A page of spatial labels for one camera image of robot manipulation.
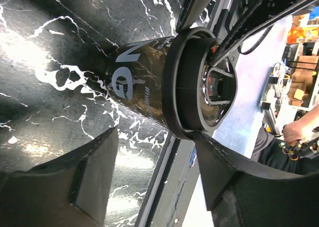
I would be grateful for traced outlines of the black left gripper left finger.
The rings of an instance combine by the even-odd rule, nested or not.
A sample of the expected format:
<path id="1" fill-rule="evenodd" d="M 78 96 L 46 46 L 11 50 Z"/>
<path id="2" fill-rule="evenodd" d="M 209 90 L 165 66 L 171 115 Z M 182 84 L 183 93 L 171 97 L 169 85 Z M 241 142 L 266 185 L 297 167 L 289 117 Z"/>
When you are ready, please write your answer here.
<path id="1" fill-rule="evenodd" d="M 1 226 L 102 227 L 118 143 L 117 129 L 110 128 L 28 171 L 1 172 Z"/>

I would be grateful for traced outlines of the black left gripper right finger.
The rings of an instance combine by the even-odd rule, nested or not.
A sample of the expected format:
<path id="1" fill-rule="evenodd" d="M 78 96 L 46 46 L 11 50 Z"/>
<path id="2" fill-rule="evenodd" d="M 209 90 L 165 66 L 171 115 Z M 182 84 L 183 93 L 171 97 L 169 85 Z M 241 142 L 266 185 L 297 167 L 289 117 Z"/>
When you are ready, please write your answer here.
<path id="1" fill-rule="evenodd" d="M 316 227 L 319 174 L 277 170 L 194 134 L 206 208 L 217 227 Z"/>

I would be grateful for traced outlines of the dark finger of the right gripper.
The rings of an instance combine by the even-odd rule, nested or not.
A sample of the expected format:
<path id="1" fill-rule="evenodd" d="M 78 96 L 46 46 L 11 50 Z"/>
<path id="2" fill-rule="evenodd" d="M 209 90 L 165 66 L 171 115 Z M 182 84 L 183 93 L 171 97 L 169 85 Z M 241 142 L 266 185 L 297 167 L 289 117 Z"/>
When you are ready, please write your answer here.
<path id="1" fill-rule="evenodd" d="M 219 45 L 210 64 L 217 65 L 249 36 L 316 1 L 318 0 L 256 0 Z"/>
<path id="2" fill-rule="evenodd" d="M 184 0 L 176 23 L 176 32 L 189 29 L 212 0 Z"/>

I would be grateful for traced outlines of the black cup lid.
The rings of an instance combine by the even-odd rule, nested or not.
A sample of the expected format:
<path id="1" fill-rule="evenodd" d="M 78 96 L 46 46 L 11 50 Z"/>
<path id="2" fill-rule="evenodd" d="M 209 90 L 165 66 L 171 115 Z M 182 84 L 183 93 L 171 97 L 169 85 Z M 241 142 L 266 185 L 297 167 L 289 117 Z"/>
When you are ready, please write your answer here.
<path id="1" fill-rule="evenodd" d="M 178 34 L 162 70 L 161 102 L 164 122 L 179 139 L 194 132 L 215 131 L 229 113 L 237 93 L 237 75 L 228 58 L 225 68 L 210 64 L 213 47 L 221 41 L 204 27 Z"/>

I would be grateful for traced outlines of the operator hand in background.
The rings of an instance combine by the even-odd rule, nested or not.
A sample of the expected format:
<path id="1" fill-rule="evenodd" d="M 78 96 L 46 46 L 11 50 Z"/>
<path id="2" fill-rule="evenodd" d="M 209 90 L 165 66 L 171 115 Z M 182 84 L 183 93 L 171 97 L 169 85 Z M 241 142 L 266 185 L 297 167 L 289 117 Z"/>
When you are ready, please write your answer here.
<path id="1" fill-rule="evenodd" d="M 289 123 L 283 128 L 284 140 L 290 145 L 297 141 L 305 141 L 313 129 L 319 126 L 319 106 L 315 106 L 299 120 Z"/>

